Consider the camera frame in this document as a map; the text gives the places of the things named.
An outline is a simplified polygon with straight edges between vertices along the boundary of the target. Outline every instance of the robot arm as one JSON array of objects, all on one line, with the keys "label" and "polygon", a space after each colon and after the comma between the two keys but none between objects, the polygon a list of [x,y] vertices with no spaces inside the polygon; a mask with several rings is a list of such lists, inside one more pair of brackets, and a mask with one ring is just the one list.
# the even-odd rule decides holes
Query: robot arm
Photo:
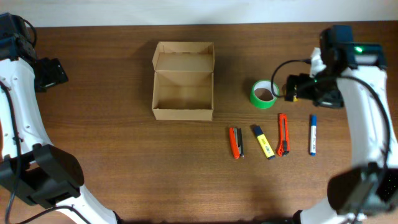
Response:
[{"label": "robot arm", "polygon": [[[324,31],[320,39],[321,49],[315,49],[312,54],[310,75],[288,77],[287,91],[297,89],[297,98],[311,99],[317,106],[346,106],[353,169],[333,177],[328,184],[327,198],[313,208],[298,211],[295,221],[337,224],[354,222],[359,211],[359,220],[391,212],[398,202],[398,149],[390,125],[386,64],[381,47],[354,43],[348,26],[334,26]],[[382,106],[377,104],[365,85],[376,93]],[[381,111],[383,108],[390,137]]]},{"label": "robot arm", "polygon": [[[3,14],[0,25],[0,82],[6,87],[0,92],[3,158],[0,184],[10,192],[16,191],[16,196],[25,203],[58,210],[79,224],[120,223],[120,218],[85,187],[83,171],[76,158],[54,147],[45,132],[35,91],[45,91],[68,80],[61,64],[57,59],[37,60],[22,18]],[[11,97],[18,136],[14,136],[6,92]],[[18,140],[21,175],[16,172]],[[33,163],[38,167],[28,170]]]}]

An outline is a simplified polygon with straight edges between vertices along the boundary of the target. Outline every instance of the yellow highlighter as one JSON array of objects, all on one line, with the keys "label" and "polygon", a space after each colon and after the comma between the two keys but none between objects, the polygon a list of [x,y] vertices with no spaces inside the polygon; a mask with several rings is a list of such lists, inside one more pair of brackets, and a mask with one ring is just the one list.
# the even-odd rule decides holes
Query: yellow highlighter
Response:
[{"label": "yellow highlighter", "polygon": [[274,151],[272,150],[271,146],[269,145],[266,136],[262,132],[260,126],[256,126],[253,128],[254,134],[256,135],[260,146],[262,147],[262,150],[267,156],[267,159],[273,159],[275,158]]}]

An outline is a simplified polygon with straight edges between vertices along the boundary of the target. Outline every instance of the open cardboard box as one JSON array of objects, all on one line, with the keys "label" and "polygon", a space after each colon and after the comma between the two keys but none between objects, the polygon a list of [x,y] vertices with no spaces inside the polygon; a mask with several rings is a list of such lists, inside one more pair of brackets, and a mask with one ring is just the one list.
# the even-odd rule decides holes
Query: open cardboard box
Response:
[{"label": "open cardboard box", "polygon": [[159,42],[152,63],[157,120],[213,119],[213,43]]}]

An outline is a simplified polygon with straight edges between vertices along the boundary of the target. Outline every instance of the cable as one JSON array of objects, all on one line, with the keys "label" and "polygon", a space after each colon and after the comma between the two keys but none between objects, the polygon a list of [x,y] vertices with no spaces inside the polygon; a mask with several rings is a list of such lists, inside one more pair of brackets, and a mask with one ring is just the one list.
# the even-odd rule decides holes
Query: cable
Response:
[{"label": "cable", "polygon": [[[288,64],[288,63],[292,63],[292,62],[304,62],[304,63],[307,63],[307,64],[311,64],[311,59],[310,59],[310,58],[307,58],[307,59],[288,60],[288,61],[286,61],[286,62],[280,64],[280,65],[275,69],[274,73],[273,73],[272,76],[271,76],[271,86],[274,86],[274,78],[275,78],[276,73],[278,72],[278,70],[279,70],[280,68],[282,68],[284,65],[286,65],[286,64]],[[271,88],[271,92],[272,92],[272,94],[273,94],[275,97],[277,97],[277,98],[281,98],[281,97],[284,97],[284,96],[285,96],[285,95],[276,95],[276,93],[275,93],[273,87]]]},{"label": "cable", "polygon": [[32,44],[32,46],[34,48],[34,47],[36,47],[36,42],[37,42],[37,31],[36,31],[36,28],[29,21],[27,21],[26,19],[23,19],[23,20],[24,20],[24,22],[26,22],[30,26],[30,28],[33,31],[34,40],[33,40],[33,42],[31,42],[31,44]]},{"label": "cable", "polygon": [[12,105],[11,95],[9,93],[8,88],[1,81],[0,81],[0,86],[1,86],[1,89],[4,91],[4,93],[6,94],[6,97],[7,97],[8,105],[9,105],[9,108],[10,108],[12,129],[14,131],[14,141],[15,141],[16,147],[17,147],[16,180],[14,182],[14,186],[12,186],[11,196],[10,196],[10,199],[8,200],[8,204],[7,204],[7,208],[6,208],[6,214],[4,216],[4,221],[6,222],[6,224],[10,224],[9,219],[10,219],[12,203],[14,202],[14,199],[15,199],[16,191],[18,189],[19,179],[21,178],[21,172],[22,172],[21,141],[20,141],[20,139],[18,137],[17,122],[16,122],[16,119],[15,119],[15,112],[14,112],[14,107]]},{"label": "cable", "polygon": [[29,223],[29,222],[35,220],[36,218],[39,218],[39,217],[41,217],[41,216],[43,216],[43,215],[45,215],[45,214],[47,214],[47,213],[50,213],[50,212],[53,212],[53,211],[56,211],[56,210],[60,210],[60,209],[69,209],[71,212],[75,212],[76,215],[79,216],[79,218],[81,218],[85,223],[91,224],[85,217],[83,217],[83,215],[81,215],[80,212],[78,212],[78,211],[77,211],[76,209],[74,209],[72,206],[52,207],[52,208],[49,208],[49,209],[47,209],[47,210],[44,210],[43,212],[40,212],[39,214],[37,214],[37,215],[35,215],[35,216],[31,217],[31,218],[28,218],[27,220],[25,220],[25,221],[23,221],[23,222],[16,223],[16,224],[26,224],[26,223]]},{"label": "cable", "polygon": [[[17,147],[16,180],[14,182],[14,186],[12,186],[11,196],[10,196],[10,199],[8,201],[8,204],[7,204],[6,214],[4,216],[4,222],[6,224],[11,224],[9,219],[10,219],[10,214],[11,214],[12,203],[14,202],[14,199],[15,199],[15,196],[16,196],[16,191],[18,189],[19,179],[21,178],[21,172],[22,172],[21,140],[18,137],[17,122],[16,122],[16,118],[15,118],[14,107],[12,105],[12,100],[11,100],[11,95],[10,95],[9,89],[5,86],[5,84],[3,84],[2,81],[0,81],[0,87],[4,91],[4,93],[6,94],[6,97],[7,97],[8,105],[9,105],[9,108],[10,108],[12,129],[14,131],[14,141],[16,142],[16,147]],[[35,220],[36,218],[39,218],[39,217],[41,217],[41,216],[43,216],[43,215],[45,215],[47,213],[50,213],[52,211],[59,210],[59,209],[69,209],[71,212],[75,212],[76,215],[79,216],[79,218],[81,218],[84,222],[86,222],[87,224],[90,224],[90,222],[85,217],[83,217],[83,215],[81,215],[81,213],[79,213],[76,209],[74,209],[71,206],[59,206],[59,207],[49,208],[49,209],[44,210],[43,212],[40,212],[39,214],[37,214],[37,215],[35,215],[35,216],[31,217],[31,218],[28,218],[27,220],[25,220],[23,222],[16,223],[16,224],[29,223],[29,222]]]},{"label": "cable", "polygon": [[347,76],[342,76],[342,77],[323,77],[323,78],[319,78],[316,79],[314,81],[310,81],[307,83],[304,83],[303,85],[301,85],[300,87],[297,88],[296,93],[310,87],[310,86],[315,86],[318,83],[321,82],[328,82],[328,81],[333,81],[333,80],[337,80],[338,78],[341,79],[348,79],[348,80],[354,80],[358,83],[360,83],[362,86],[366,87],[368,89],[368,91],[371,93],[372,97],[374,98],[374,100],[376,101],[377,107],[379,108],[383,120],[384,120],[384,124],[386,126],[386,153],[384,156],[384,165],[382,168],[382,171],[380,172],[380,174],[377,177],[377,182],[368,190],[368,192],[366,193],[366,196],[363,198],[363,201],[361,202],[361,204],[358,207],[357,212],[355,213],[355,217],[353,219],[353,221],[351,222],[351,224],[355,224],[359,214],[362,212],[363,206],[366,202],[366,200],[369,198],[371,192],[374,192],[378,189],[378,187],[380,186],[382,180],[385,178],[388,167],[387,167],[387,161],[388,161],[388,157],[389,157],[389,153],[391,151],[390,147],[391,147],[391,124],[389,122],[389,118],[388,118],[388,114],[386,109],[383,106],[383,103],[380,100],[379,95],[374,91],[374,89],[367,84],[365,81],[358,79],[356,77],[347,77]]}]

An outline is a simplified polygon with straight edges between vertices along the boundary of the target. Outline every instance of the orange box cutter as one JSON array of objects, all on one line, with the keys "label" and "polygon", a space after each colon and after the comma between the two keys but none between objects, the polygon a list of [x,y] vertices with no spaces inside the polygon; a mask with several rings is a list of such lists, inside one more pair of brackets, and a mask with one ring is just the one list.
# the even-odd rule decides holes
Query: orange box cutter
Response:
[{"label": "orange box cutter", "polygon": [[287,128],[286,114],[279,114],[279,146],[277,154],[286,156],[290,152],[289,129]]}]

